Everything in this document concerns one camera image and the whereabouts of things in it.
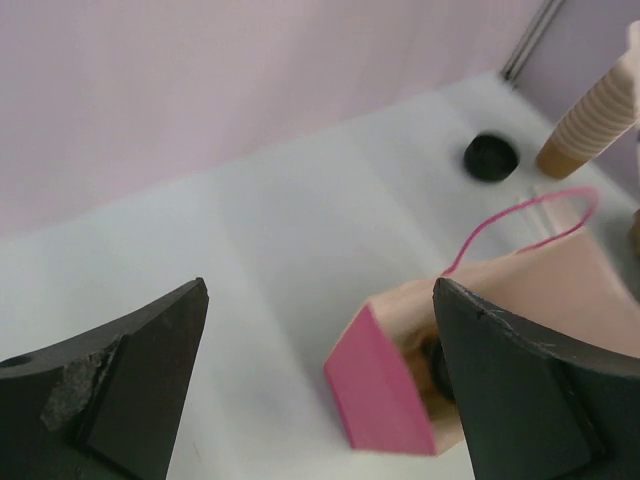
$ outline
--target black round object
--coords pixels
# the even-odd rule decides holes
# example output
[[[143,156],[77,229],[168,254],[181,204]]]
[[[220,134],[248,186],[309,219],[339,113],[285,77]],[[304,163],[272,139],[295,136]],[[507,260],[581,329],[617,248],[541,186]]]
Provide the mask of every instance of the black round object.
[[[425,342],[422,345],[422,354],[427,357],[430,367],[431,379],[440,394],[452,403],[456,402],[453,395],[453,387],[449,379],[447,362],[444,359],[442,343],[438,338],[435,342]]]
[[[501,182],[517,168],[518,152],[506,140],[481,133],[464,152],[464,166],[478,180]]]

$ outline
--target white surface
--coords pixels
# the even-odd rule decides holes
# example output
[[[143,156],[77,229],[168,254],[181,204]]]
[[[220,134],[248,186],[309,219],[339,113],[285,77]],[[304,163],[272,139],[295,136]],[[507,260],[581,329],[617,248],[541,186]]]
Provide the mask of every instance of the white surface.
[[[550,125],[482,76],[5,242],[0,357],[202,276],[209,315],[170,479],[470,480],[464,445],[438,459],[351,452],[321,366],[368,295],[441,271],[541,182],[527,164],[499,185],[467,178],[462,150],[484,129],[510,134],[530,164]],[[584,183],[603,194],[600,238],[626,251],[635,205],[590,167],[566,184]],[[505,221],[469,258],[535,232]]]

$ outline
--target pink bag side panel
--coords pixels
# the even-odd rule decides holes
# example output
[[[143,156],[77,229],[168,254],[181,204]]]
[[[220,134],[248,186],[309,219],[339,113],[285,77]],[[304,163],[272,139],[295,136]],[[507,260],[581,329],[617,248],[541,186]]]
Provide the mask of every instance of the pink bag side panel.
[[[324,370],[353,448],[436,455],[411,374],[369,306],[358,312]]]

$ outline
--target pink wall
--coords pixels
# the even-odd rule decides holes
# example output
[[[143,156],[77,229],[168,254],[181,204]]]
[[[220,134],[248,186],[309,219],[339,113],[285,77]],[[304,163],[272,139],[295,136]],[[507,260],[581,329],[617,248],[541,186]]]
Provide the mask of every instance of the pink wall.
[[[0,235],[506,61],[540,0],[8,0]]]

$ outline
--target pink string handle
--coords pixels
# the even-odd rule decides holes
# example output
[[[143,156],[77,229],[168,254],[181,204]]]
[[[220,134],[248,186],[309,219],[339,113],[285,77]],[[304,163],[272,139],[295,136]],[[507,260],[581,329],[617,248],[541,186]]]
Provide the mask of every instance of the pink string handle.
[[[560,238],[566,237],[567,235],[571,235],[576,230],[582,228],[584,224],[587,223],[587,220],[589,220],[589,218],[593,216],[599,202],[598,191],[595,189],[595,187],[584,186],[584,187],[569,188],[567,190],[561,190],[559,192],[546,193],[544,195],[540,195],[539,197],[532,198],[531,200],[527,200],[526,202],[522,202],[512,207],[509,207],[506,210],[503,210],[502,212],[495,214],[493,217],[488,218],[487,220],[485,220],[484,222],[482,222],[480,225],[476,227],[476,229],[471,233],[471,235],[469,235],[469,238],[465,240],[464,244],[462,245],[462,248],[460,249],[460,252],[458,252],[458,255],[456,256],[451,266],[447,268],[444,272],[442,272],[442,275],[443,276],[450,275],[451,273],[455,272],[458,269],[458,267],[460,266],[460,263],[462,262],[462,257],[464,257],[464,254],[467,252],[467,250],[469,249],[469,247],[471,246],[475,238],[478,236],[480,232],[482,232],[482,230],[487,228],[489,225],[496,223],[501,218],[506,217],[507,215],[510,215],[513,212],[516,212],[518,210],[523,210],[532,205],[539,205],[544,202],[557,200],[558,198],[562,198],[562,197],[583,197],[587,199],[588,207],[587,207],[587,211],[582,217],[582,220],[580,220],[575,226],[571,227],[569,230],[559,233],[558,235],[555,235],[553,237],[547,238],[546,240],[542,240],[541,242],[538,242],[534,245],[529,245],[528,247],[524,247],[518,250],[517,253],[526,252],[529,250],[535,250],[536,248],[540,248],[555,240],[559,240]]]

